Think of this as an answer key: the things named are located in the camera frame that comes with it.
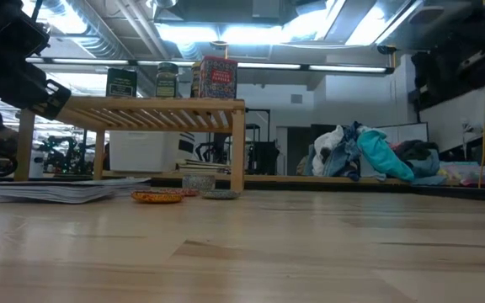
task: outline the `white box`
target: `white box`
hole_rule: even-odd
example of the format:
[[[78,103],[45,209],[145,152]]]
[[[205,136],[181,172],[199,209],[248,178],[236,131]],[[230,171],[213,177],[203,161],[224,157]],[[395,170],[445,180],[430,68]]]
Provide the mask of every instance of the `white box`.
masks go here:
[[[171,172],[175,170],[179,137],[176,131],[111,131],[110,169],[115,172]]]

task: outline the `fluorescent light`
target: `fluorescent light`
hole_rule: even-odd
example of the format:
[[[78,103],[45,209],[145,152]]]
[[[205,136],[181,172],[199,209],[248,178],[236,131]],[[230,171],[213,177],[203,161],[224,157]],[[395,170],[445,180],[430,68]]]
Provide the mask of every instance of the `fluorescent light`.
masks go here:
[[[195,62],[192,62],[192,61],[170,61],[169,63],[176,64],[179,67],[192,67]]]
[[[218,40],[218,34],[210,26],[174,26],[168,24],[156,24],[156,26],[162,40],[177,44]]]
[[[301,68],[299,64],[273,64],[273,63],[247,63],[241,62],[238,64],[242,68],[269,68],[269,69],[286,69],[298,70]]]
[[[127,60],[99,60],[99,59],[52,59],[58,64],[81,64],[81,65],[129,65]]]
[[[363,67],[363,66],[310,66],[311,71],[321,72],[385,72],[385,67]]]
[[[139,66],[157,66],[160,61],[138,61]]]
[[[25,58],[25,60],[29,63],[44,63],[44,60],[39,57]]]
[[[373,7],[360,21],[353,34],[349,37],[346,45],[371,45],[386,28],[385,13]]]
[[[388,36],[392,34],[394,30],[396,30],[398,26],[400,26],[403,23],[403,21],[405,21],[405,19],[407,19],[409,15],[413,13],[415,9],[417,9],[423,3],[424,3],[424,0],[418,0],[416,3],[413,3],[413,5],[411,5],[404,14],[402,14],[396,21],[394,21],[394,23],[391,26],[389,26],[388,29],[386,29],[385,32],[379,36],[379,38],[377,38],[376,43],[380,44],[386,38],[388,38]]]
[[[282,28],[280,26],[230,26],[221,40],[234,45],[276,45],[282,42]]]
[[[31,16],[35,9],[36,1],[23,0],[23,3],[22,11]],[[54,13],[48,8],[41,8],[37,20],[45,20],[65,34],[85,33],[88,25],[83,22],[83,19],[74,11],[72,6],[66,0],[61,0],[58,3],[56,9],[60,13]]]
[[[195,62],[193,61],[138,61],[139,66],[158,66],[160,63],[167,62],[176,64],[179,67],[192,67]]]
[[[328,0],[327,9],[328,15],[325,18],[325,24],[323,27],[317,31],[314,40],[324,40],[327,37],[328,32],[333,27],[334,21],[340,14],[340,11],[344,7],[345,0]]]
[[[20,126],[19,122],[5,122],[6,126]],[[66,125],[62,123],[35,123],[35,126],[39,127],[52,127],[52,126],[59,126],[59,127],[74,127],[73,125]]]

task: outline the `cable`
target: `cable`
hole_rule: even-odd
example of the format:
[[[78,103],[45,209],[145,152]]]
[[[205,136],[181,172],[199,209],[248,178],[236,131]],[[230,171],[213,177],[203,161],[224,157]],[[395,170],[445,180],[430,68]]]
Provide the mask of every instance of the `cable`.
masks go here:
[[[478,188],[482,188],[482,176],[485,165],[485,102],[484,102],[484,126],[482,128],[482,161],[480,163],[480,175],[478,176]]]

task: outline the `glass jar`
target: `glass jar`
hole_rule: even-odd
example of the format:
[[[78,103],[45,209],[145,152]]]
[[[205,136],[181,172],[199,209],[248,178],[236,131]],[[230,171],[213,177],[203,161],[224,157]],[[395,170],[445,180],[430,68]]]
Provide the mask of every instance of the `glass jar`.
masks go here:
[[[179,91],[179,67],[170,62],[158,65],[157,97],[175,98]]]

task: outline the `printed label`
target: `printed label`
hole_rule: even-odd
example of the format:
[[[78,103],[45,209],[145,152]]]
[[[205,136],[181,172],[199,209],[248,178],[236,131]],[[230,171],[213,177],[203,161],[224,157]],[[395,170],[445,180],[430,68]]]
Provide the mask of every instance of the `printed label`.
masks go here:
[[[212,70],[212,82],[229,83],[232,81],[230,72]]]

